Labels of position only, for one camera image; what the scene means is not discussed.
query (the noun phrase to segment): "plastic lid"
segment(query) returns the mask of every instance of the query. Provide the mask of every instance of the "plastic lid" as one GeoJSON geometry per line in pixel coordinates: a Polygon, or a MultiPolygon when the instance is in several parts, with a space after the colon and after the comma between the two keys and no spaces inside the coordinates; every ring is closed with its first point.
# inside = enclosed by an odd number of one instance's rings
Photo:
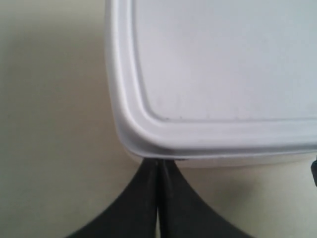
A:
{"type": "Polygon", "coordinates": [[[112,0],[119,137],[143,157],[317,150],[315,1],[112,0]]]}

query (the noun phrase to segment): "container lid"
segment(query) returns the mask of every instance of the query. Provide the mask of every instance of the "container lid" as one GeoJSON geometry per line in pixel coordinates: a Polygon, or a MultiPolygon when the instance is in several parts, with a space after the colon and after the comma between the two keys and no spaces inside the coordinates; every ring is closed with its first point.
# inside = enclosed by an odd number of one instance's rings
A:
{"type": "Polygon", "coordinates": [[[317,150],[317,1],[110,0],[118,134],[142,157],[317,150]]]}

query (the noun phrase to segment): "white surface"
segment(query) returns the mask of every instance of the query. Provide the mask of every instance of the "white surface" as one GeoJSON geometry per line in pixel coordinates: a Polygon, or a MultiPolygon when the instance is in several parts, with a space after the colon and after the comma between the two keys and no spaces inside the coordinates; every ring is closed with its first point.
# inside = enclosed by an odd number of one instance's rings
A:
{"type": "Polygon", "coordinates": [[[132,153],[317,150],[316,2],[107,2],[111,97],[132,153]]]}
{"type": "MultiPolygon", "coordinates": [[[[0,16],[0,237],[63,238],[107,207],[137,169],[112,120],[104,1],[2,0],[0,16]]],[[[314,238],[313,159],[183,172],[256,238],[314,238]]]]}

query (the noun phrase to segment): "background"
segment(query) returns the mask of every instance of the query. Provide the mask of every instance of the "background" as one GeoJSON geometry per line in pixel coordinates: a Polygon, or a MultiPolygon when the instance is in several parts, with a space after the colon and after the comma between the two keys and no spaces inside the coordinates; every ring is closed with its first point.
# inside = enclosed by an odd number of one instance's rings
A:
{"type": "MultiPolygon", "coordinates": [[[[101,213],[137,170],[115,134],[103,34],[104,0],[0,1],[1,238],[62,238],[101,213]]],[[[249,234],[314,238],[314,156],[182,172],[249,234]]]]}

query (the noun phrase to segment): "white plastic container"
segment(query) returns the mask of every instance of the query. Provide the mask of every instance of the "white plastic container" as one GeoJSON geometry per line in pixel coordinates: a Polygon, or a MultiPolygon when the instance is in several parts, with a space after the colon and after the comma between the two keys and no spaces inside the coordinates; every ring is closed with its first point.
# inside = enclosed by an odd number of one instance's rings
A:
{"type": "Polygon", "coordinates": [[[317,151],[317,2],[108,0],[117,132],[140,157],[317,151]]]}

